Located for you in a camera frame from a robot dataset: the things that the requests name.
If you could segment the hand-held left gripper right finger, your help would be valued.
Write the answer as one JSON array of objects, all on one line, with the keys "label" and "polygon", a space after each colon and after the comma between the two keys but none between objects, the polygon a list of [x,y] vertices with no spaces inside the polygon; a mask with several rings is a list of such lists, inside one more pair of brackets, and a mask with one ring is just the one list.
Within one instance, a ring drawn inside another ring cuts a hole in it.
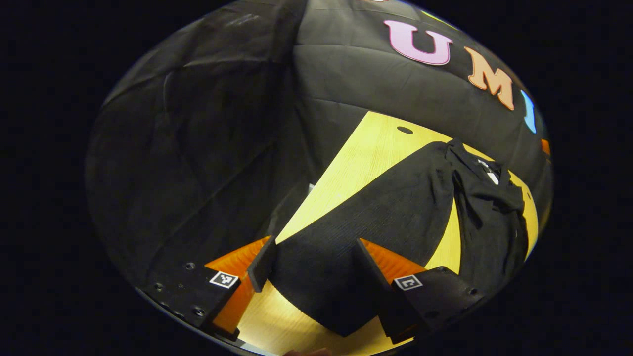
[{"label": "hand-held left gripper right finger", "polygon": [[445,266],[427,269],[366,239],[357,239],[353,254],[357,281],[392,343],[445,329],[485,297]]}]

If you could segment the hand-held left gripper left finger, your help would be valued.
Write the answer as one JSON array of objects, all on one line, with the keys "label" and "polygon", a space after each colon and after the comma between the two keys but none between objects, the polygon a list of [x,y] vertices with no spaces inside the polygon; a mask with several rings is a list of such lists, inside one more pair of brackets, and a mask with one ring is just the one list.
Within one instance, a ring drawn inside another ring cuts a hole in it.
[{"label": "hand-held left gripper left finger", "polygon": [[190,326],[235,342],[240,320],[262,292],[275,259],[275,237],[267,236],[205,265],[188,262],[154,273],[141,290]]}]

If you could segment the black button shirt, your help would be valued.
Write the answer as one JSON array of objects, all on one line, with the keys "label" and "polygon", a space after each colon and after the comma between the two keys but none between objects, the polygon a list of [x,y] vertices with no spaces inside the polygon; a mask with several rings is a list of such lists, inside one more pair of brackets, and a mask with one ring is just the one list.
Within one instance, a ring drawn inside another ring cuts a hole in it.
[{"label": "black button shirt", "polygon": [[460,228],[459,275],[486,294],[524,265],[528,232],[522,189],[498,162],[463,144],[432,142],[278,246],[271,283],[291,304],[340,336],[377,315],[377,293],[355,272],[358,238],[424,266],[452,207]]}]

